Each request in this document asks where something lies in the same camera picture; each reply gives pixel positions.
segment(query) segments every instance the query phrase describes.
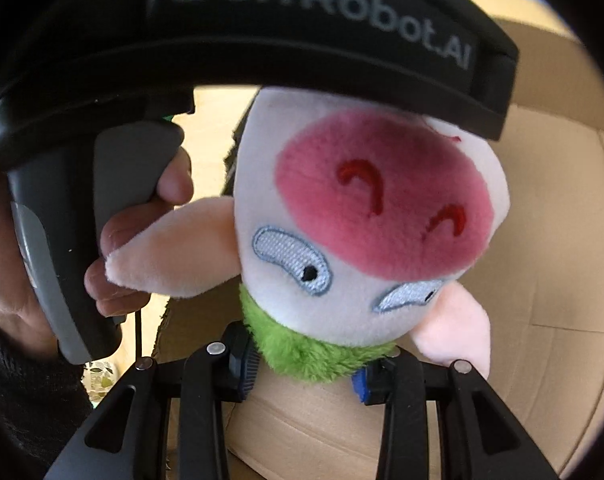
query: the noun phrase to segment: green fuzzy collar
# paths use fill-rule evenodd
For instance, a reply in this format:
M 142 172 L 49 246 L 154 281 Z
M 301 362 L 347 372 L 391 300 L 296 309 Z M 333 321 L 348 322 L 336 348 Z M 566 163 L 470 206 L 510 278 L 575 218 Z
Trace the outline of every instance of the green fuzzy collar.
M 264 312 L 240 284 L 244 323 L 262 357 L 278 374 L 303 381 L 328 383 L 349 376 L 369 361 L 388 354 L 393 342 L 378 346 L 348 347 L 317 341 L 280 325 Z

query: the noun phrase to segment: plush ear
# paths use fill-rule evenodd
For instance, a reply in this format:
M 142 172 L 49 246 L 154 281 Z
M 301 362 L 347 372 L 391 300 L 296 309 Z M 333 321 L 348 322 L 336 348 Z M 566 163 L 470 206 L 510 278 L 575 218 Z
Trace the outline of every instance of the plush ear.
M 488 378 L 488 315 L 460 283 L 451 282 L 442 288 L 429 313 L 411 330 L 411 337 L 431 361 L 448 366 L 457 359 L 465 359 Z
M 240 274 L 232 197 L 167 213 L 106 259 L 112 283 L 190 298 Z

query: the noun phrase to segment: black cable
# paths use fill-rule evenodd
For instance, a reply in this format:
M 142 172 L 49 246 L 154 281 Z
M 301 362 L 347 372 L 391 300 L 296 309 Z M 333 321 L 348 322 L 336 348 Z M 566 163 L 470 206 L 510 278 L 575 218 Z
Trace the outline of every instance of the black cable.
M 142 356 L 142 311 L 136 312 L 136 361 Z

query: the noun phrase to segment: plush toy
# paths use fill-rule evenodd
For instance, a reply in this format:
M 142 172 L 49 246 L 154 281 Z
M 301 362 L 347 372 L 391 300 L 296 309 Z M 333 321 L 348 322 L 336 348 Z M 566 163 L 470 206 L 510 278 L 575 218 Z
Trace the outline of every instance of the plush toy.
M 439 120 L 322 92 L 264 88 L 234 197 L 168 213 L 106 262 L 174 297 L 242 275 L 244 320 L 278 373 L 331 381 L 410 332 L 427 358 L 484 375 L 490 324 L 457 281 L 509 208 L 488 143 Z

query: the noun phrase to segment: pink snout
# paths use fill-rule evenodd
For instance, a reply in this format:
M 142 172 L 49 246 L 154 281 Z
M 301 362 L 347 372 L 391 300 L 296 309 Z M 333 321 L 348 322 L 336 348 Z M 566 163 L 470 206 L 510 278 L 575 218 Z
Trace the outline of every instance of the pink snout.
M 344 110 L 279 154 L 275 184 L 309 241 L 371 276 L 429 280 L 469 267 L 493 208 L 482 175 L 416 117 Z

